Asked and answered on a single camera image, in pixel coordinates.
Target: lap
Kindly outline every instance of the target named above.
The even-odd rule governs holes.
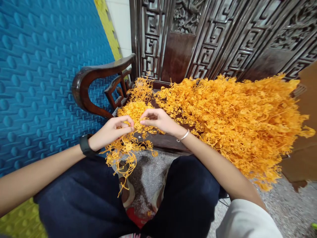
[[[152,237],[206,237],[218,199],[225,191],[194,156],[181,156],[169,169],[164,199],[142,232]]]
[[[119,193],[118,176],[104,159],[83,159],[46,188],[34,201],[50,237],[120,237],[138,232]]]
[[[140,232],[128,218],[118,176],[100,161],[83,159],[35,197],[50,237],[120,237]],[[142,229],[152,237],[205,237],[214,220],[221,187],[194,156],[181,156],[169,169],[164,199]]]

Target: gray speckled floor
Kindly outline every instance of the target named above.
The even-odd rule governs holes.
[[[153,158],[151,152],[136,152],[137,166],[129,179],[136,191],[131,206],[138,216],[151,209],[152,196],[161,187],[166,168],[178,156],[159,151],[158,157]],[[280,179],[270,192],[260,194],[283,237],[317,237],[310,227],[312,222],[317,222],[317,183],[309,183],[296,193],[286,179]],[[223,202],[230,204],[230,199]],[[226,211],[225,205],[217,204],[208,237],[215,237]]]

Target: wrist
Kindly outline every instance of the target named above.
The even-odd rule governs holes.
[[[96,139],[95,134],[88,139],[88,145],[90,149],[92,149],[93,151],[98,151],[103,147],[98,144],[99,144],[99,141]]]
[[[178,124],[177,124],[177,126],[178,127],[176,128],[173,136],[175,136],[177,139],[181,139],[187,133],[187,129],[185,129],[184,127],[182,127],[181,125],[178,125]]]

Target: white wall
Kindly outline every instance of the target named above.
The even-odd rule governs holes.
[[[132,53],[129,0],[106,0],[123,57]]]

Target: white sleeve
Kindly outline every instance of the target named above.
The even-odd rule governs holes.
[[[263,208],[244,199],[235,199],[216,230],[216,237],[282,238],[282,234]]]

